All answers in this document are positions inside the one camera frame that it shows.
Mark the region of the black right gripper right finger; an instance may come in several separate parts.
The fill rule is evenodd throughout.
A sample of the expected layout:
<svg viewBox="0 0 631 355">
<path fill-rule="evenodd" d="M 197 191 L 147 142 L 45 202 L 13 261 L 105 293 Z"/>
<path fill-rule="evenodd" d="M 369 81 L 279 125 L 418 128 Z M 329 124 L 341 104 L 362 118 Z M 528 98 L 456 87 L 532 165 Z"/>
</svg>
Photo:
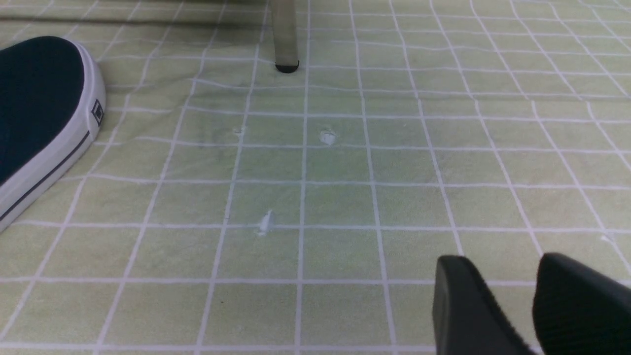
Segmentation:
<svg viewBox="0 0 631 355">
<path fill-rule="evenodd" d="M 539 261 L 532 317 L 546 355 L 631 352 L 631 290 L 559 252 Z"/>
</svg>

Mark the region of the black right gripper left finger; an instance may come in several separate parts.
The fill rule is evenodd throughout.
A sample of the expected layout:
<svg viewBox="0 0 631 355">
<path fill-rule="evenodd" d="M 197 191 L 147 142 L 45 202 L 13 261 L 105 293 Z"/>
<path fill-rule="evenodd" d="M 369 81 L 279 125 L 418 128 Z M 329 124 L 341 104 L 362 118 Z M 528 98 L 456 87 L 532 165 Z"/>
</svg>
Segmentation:
<svg viewBox="0 0 631 355">
<path fill-rule="evenodd" d="M 532 355 L 478 268 L 466 257 L 437 259 L 432 306 L 438 355 Z"/>
</svg>

